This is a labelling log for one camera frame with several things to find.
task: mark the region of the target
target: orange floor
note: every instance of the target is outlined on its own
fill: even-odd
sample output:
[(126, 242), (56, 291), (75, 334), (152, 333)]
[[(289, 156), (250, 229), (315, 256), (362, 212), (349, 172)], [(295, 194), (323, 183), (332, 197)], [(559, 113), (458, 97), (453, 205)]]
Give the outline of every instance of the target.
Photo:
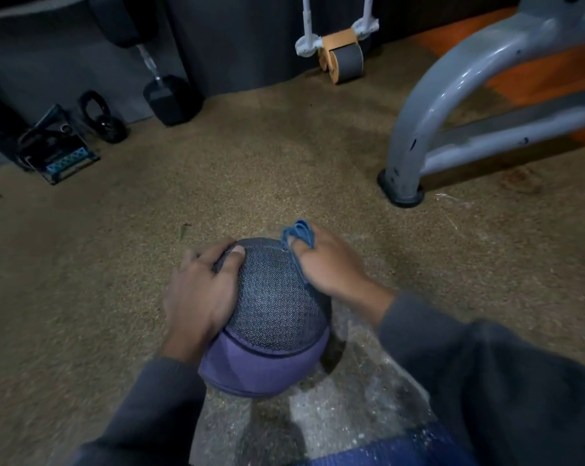
[[(467, 36), (514, 14), (514, 8), (495, 11), (414, 36), (441, 56)], [(585, 89), (585, 45), (516, 66), (487, 84), (515, 105), (526, 106)], [(585, 129), (571, 134), (585, 145)]]

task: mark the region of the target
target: medicine ball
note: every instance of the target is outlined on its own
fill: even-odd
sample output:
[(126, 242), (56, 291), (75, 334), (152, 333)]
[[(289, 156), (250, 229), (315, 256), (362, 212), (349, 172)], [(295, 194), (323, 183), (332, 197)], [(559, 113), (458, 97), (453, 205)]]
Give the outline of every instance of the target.
[[(228, 394), (279, 394), (307, 376), (329, 339), (331, 298), (305, 284), (278, 240), (244, 239), (238, 301), (206, 351), (199, 373)], [(214, 266), (218, 272), (228, 249)]]
[[(87, 112), (87, 106), (92, 101), (101, 109), (101, 114), (96, 116), (96, 118), (91, 117)], [(116, 116), (111, 115), (109, 105), (99, 93), (96, 93), (94, 90), (88, 90), (79, 97), (78, 103), (83, 122), (98, 137), (111, 144), (122, 142), (126, 139), (128, 136), (126, 126)]]

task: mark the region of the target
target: floor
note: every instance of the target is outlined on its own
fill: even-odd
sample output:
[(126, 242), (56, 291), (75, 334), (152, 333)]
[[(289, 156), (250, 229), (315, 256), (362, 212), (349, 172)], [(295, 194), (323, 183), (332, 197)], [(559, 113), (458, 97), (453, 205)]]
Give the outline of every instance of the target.
[[(161, 342), (161, 290), (187, 246), (276, 235), (298, 217), (344, 235), (383, 283), (585, 363), (585, 147), (562, 138), (430, 177), (411, 210), (375, 185), (394, 118), (435, 59), (407, 39), (349, 84), (312, 71), (209, 99), (189, 124), (134, 124), (56, 187), (1, 167), (0, 465), (64, 464), (100, 433)], [(483, 89), (448, 123), (512, 107)], [(282, 465), (432, 418), (370, 330), (345, 307), (335, 317), (327, 368), (288, 392), (209, 390), (196, 466)]]

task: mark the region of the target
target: person's left hand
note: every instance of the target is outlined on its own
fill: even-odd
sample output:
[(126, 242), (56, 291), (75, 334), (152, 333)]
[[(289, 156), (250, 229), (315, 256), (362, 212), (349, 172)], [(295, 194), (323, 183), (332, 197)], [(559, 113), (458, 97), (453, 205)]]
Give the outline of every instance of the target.
[(209, 342), (230, 320), (245, 249), (235, 246), (218, 274), (212, 267), (232, 243), (227, 238), (200, 252), (188, 250), (173, 271), (163, 293), (168, 334), (161, 356), (198, 365)]

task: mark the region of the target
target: kettlebell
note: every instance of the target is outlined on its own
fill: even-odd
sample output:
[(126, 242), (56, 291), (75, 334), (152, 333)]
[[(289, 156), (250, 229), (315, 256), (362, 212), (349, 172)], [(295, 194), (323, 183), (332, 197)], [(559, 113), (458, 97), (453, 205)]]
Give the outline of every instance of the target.
[[(101, 109), (101, 114), (93, 119), (87, 113), (87, 105), (94, 101)], [(124, 123), (116, 116), (111, 115), (109, 105), (105, 99), (94, 90), (88, 90), (79, 97), (79, 110), (86, 125), (92, 129), (98, 137), (105, 142), (115, 144), (122, 142), (128, 136)]]

